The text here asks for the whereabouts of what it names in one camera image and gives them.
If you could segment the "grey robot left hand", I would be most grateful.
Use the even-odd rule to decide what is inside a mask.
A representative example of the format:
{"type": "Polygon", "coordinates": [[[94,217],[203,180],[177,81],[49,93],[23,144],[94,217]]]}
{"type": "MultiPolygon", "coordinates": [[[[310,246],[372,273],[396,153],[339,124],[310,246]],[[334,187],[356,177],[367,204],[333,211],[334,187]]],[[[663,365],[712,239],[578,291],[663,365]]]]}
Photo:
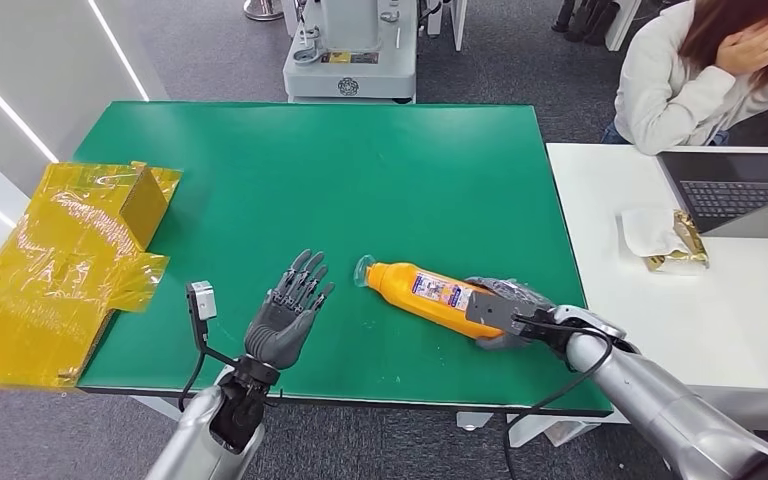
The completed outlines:
{"type": "Polygon", "coordinates": [[[267,291],[244,337],[245,354],[277,370],[298,360],[313,323],[334,289],[321,251],[302,251],[267,291]]]}

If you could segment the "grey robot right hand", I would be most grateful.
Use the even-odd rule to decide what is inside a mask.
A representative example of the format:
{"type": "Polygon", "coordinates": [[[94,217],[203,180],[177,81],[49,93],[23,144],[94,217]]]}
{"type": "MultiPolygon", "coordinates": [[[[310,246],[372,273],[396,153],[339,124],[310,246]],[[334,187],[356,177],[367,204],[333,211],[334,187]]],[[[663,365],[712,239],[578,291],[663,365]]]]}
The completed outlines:
{"type": "MultiPolygon", "coordinates": [[[[539,307],[543,310],[550,310],[556,306],[551,300],[541,293],[533,290],[531,287],[519,283],[516,279],[498,279],[492,277],[473,276],[465,279],[465,282],[491,291],[495,295],[501,296],[512,301],[519,301],[539,307]]],[[[503,333],[493,338],[479,337],[475,344],[487,351],[523,348],[530,343],[529,339],[518,337],[509,333],[503,333]]]]}

